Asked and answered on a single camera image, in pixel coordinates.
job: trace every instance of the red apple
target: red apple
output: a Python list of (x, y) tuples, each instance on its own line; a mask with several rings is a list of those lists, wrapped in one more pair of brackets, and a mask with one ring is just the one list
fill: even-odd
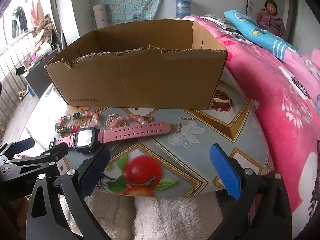
[(123, 190), (121, 194), (129, 196), (153, 197), (151, 189), (143, 185), (134, 185), (131, 188)]
[(162, 169), (155, 158), (139, 155), (125, 165), (123, 175), (127, 182), (133, 184), (144, 184), (156, 177), (152, 185), (149, 186), (153, 190), (161, 180)]

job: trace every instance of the blue pillow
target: blue pillow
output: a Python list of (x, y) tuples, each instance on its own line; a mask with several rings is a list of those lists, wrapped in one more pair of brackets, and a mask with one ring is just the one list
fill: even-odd
[(231, 10), (225, 12), (224, 15), (238, 28), (244, 37), (270, 51), (280, 60), (284, 59), (284, 53), (287, 48), (290, 47), (291, 49), (296, 50), (292, 45), (285, 42), (280, 37), (273, 35), (269, 31), (261, 30), (255, 19), (242, 12)]

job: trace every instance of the pink watch strap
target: pink watch strap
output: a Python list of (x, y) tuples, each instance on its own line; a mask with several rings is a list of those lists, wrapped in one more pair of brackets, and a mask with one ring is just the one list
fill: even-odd
[(171, 126), (168, 122), (139, 123), (115, 129), (101, 130), (98, 141), (100, 143), (107, 143), (130, 138), (166, 134), (169, 132), (171, 132)]
[(74, 137), (74, 135), (71, 134), (70, 136), (67, 136), (67, 137), (56, 138), (56, 143), (55, 143), (55, 145), (58, 145), (59, 143), (65, 142), (66, 144), (68, 144), (68, 147), (72, 147), (73, 137)]

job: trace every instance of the elderly woman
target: elderly woman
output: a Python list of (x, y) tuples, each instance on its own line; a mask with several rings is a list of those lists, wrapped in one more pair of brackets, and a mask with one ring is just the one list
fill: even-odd
[(284, 23), (277, 10), (275, 1), (267, 0), (254, 19), (262, 30), (270, 31), (274, 35), (286, 40)]

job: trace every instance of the white fluffy blanket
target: white fluffy blanket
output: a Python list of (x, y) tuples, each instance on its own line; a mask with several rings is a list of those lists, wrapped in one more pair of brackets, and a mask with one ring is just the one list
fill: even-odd
[[(223, 219), (215, 193), (133, 198), (94, 191), (85, 201), (113, 240), (207, 240)], [(60, 202), (71, 230), (80, 235), (64, 196)]]

